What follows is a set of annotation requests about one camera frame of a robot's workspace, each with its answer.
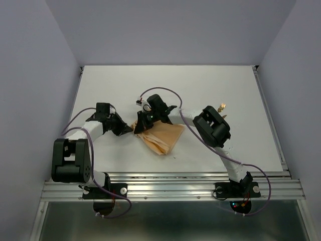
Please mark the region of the peach cloth napkin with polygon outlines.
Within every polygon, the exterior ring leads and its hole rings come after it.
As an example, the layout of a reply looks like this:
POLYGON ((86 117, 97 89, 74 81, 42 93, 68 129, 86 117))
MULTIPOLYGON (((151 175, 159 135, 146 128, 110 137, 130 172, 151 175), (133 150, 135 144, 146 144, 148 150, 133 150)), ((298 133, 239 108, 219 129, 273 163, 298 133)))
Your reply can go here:
POLYGON ((133 135, 141 139, 156 154, 168 155, 176 145, 184 129, 183 125, 170 125, 158 121, 153 124, 151 129, 145 130, 141 134, 133 135))

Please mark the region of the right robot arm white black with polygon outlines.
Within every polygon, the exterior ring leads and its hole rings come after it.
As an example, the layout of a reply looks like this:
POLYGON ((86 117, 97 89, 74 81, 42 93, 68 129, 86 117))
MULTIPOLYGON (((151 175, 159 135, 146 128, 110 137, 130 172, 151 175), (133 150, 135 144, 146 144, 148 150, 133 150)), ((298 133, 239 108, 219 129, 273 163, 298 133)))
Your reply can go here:
POLYGON ((230 126, 212 106, 197 111, 186 110, 182 104, 168 106, 158 94, 147 100, 139 97, 136 104, 141 107, 134 128, 136 135, 151 130, 156 122, 194 127, 201 142, 220 156, 228 172, 232 193, 242 196, 249 190, 253 178, 240 162, 233 161, 228 151, 224 150, 224 143, 231 138, 230 126))

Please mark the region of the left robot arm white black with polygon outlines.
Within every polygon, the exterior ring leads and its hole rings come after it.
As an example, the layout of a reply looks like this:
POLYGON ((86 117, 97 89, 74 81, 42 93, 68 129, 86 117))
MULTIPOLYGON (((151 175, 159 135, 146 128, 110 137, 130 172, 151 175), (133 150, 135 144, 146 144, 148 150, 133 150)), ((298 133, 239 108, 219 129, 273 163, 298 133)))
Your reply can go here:
POLYGON ((93 142, 106 132, 116 136, 131 133, 133 129, 125 123, 113 105, 98 102, 95 110, 81 127, 63 130, 62 139, 53 144, 51 178, 54 182, 77 183, 81 186, 94 187, 94 192, 101 198, 111 194, 111 185, 107 175, 94 170, 92 164, 93 142))

